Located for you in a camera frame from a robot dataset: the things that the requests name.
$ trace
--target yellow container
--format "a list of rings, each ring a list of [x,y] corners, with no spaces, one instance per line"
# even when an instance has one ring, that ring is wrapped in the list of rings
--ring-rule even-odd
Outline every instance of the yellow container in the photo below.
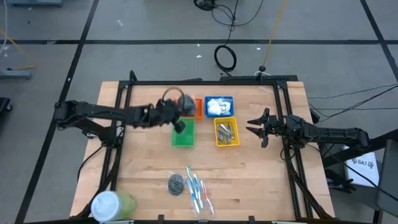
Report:
[[[234,139],[231,140],[231,144],[225,144],[222,142],[218,142],[217,138],[217,126],[219,124],[227,124],[229,123],[229,126],[231,128],[232,133],[234,134]],[[239,145],[239,134],[238,134],[238,125],[236,124],[236,118],[235,117],[226,117],[226,118],[215,118],[214,119],[214,129],[216,131],[216,144],[218,147],[224,147],[224,146],[238,146]]]

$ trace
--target wooden table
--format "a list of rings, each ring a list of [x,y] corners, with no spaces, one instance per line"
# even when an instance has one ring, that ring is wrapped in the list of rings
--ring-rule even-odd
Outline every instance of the wooden table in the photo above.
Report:
[[[303,83],[288,82],[288,86],[293,114],[311,122]],[[118,82],[103,82],[98,104],[114,106],[117,87]],[[156,103],[168,87],[133,86],[130,105]],[[206,182],[216,211],[215,217],[210,217],[208,210],[205,210],[200,218],[247,220],[248,216],[254,215],[256,220],[294,220],[286,164],[279,156],[282,149],[281,138],[269,136],[269,144],[263,149],[261,140],[245,129],[248,125],[246,121],[260,117],[265,107],[270,108],[271,114],[277,114],[273,89],[268,86],[180,88],[197,98],[208,95],[233,96],[240,145],[217,147],[213,119],[206,117],[196,121],[193,148],[171,146],[172,126],[145,130],[127,127],[117,191],[127,192],[135,197],[137,210],[131,218],[156,220],[159,214],[163,214],[166,220],[196,220],[187,188],[179,197],[172,196],[167,191],[170,175],[178,173],[186,176],[185,167],[190,166],[198,178]],[[178,95],[177,91],[170,91],[167,97],[174,98]],[[110,125],[110,121],[97,122]],[[88,140],[85,157],[99,145],[97,139]],[[80,212],[98,189],[104,152],[105,150],[90,160],[81,171],[71,215]],[[302,159],[309,190],[326,212],[333,216],[320,153],[314,148],[306,147],[302,149]],[[302,194],[299,189],[298,192],[301,214],[304,217]]]

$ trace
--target blue container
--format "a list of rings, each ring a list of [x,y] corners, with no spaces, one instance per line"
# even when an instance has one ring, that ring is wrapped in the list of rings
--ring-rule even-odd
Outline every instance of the blue container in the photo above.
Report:
[[[231,114],[208,114],[208,110],[207,110],[207,103],[211,100],[211,99],[218,99],[218,98],[224,98],[227,100],[231,101],[231,109],[229,112],[231,112]],[[208,118],[220,118],[220,117],[228,117],[228,116],[233,116],[234,115],[234,98],[232,96],[205,96],[205,115]]]

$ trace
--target white cup lid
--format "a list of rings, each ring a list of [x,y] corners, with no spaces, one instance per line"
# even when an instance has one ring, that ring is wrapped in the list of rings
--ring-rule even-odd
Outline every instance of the white cup lid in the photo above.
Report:
[[[99,222],[114,221],[121,209],[121,201],[117,193],[104,191],[99,193],[91,203],[91,213]]]

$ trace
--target floor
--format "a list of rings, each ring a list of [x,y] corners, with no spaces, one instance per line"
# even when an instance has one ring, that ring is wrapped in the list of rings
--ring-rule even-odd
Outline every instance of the floor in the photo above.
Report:
[[[217,2],[234,5],[234,1]],[[369,6],[376,25],[369,21],[363,3]],[[260,0],[240,1],[238,22],[250,19],[259,4]],[[229,46],[238,56],[233,75],[257,71],[267,48],[264,39],[270,37],[281,5],[282,1],[265,0],[258,16],[232,33]],[[297,75],[308,96],[397,83],[393,58],[398,57],[397,7],[395,0],[288,0],[267,72]],[[0,29],[4,29],[3,5],[0,12]],[[222,12],[215,14],[227,21]],[[9,36],[34,62],[9,45],[0,55],[0,69],[32,63],[37,68],[31,80],[0,81],[0,96],[10,97],[14,105],[0,129],[2,224],[15,222],[37,159],[40,152],[45,156],[42,148],[49,142],[25,222],[69,216],[86,139],[76,129],[55,131],[53,136],[51,130],[48,132],[58,99],[95,103],[101,82],[125,80],[130,69],[139,80],[218,80],[220,70],[213,52],[228,37],[228,27],[217,24],[210,12],[186,0],[69,0],[62,8],[9,7],[8,21]],[[231,61],[225,52],[220,52],[219,58],[225,65]],[[346,108],[380,91],[310,102],[317,108]],[[397,107],[397,93],[397,89],[392,90],[363,108]],[[319,124],[355,126],[367,130],[371,137],[397,125],[396,110],[349,111]],[[381,161],[382,151],[376,156]],[[338,218],[372,221],[369,208],[333,191],[331,194]],[[384,216],[383,223],[396,222],[394,217]]]

